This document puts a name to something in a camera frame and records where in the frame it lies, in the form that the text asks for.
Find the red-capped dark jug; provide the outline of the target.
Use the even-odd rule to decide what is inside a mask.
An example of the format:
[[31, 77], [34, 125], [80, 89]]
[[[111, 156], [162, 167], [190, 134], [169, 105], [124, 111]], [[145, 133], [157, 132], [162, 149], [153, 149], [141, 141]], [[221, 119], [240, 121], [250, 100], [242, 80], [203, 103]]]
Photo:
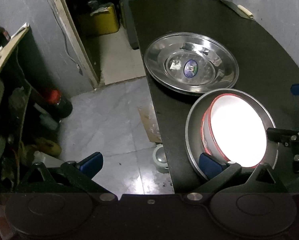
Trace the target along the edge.
[[47, 97], [49, 112], [57, 119], [68, 117], [73, 111], [73, 106], [59, 90], [53, 89]]

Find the wooden shelf counter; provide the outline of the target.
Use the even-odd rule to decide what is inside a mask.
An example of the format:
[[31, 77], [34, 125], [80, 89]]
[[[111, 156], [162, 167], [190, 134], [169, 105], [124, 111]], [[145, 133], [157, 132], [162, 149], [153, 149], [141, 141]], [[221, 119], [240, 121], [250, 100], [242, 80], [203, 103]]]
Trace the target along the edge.
[[0, 72], [2, 68], [7, 63], [9, 57], [18, 46], [21, 39], [25, 36], [25, 34], [29, 31], [30, 24], [25, 22], [11, 37], [11, 40], [8, 44], [0, 50]]

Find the yellow container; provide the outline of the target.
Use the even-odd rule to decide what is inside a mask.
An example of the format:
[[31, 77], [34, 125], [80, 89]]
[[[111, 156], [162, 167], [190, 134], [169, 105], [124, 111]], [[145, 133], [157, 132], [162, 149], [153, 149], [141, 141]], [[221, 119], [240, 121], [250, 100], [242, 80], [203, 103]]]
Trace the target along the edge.
[[97, 35], [107, 35], [119, 31], [119, 22], [113, 3], [99, 7], [90, 14], [93, 30]]

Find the white ceramic bowl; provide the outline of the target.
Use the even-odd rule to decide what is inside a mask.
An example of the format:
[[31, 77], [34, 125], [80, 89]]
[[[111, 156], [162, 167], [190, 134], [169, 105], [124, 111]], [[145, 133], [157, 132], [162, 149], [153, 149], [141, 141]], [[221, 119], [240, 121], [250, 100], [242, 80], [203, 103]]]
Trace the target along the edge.
[[264, 158], [267, 136], [254, 108], [231, 93], [220, 94], [209, 106], [211, 131], [228, 162], [246, 168], [257, 166]]
[[201, 140], [203, 143], [203, 147], [205, 149], [205, 152], [208, 155], [216, 158], [220, 162], [227, 163], [229, 161], [229, 158], [219, 148], [213, 136], [213, 132], [211, 131], [210, 108], [211, 106], [207, 108], [201, 121], [200, 129], [201, 129]]

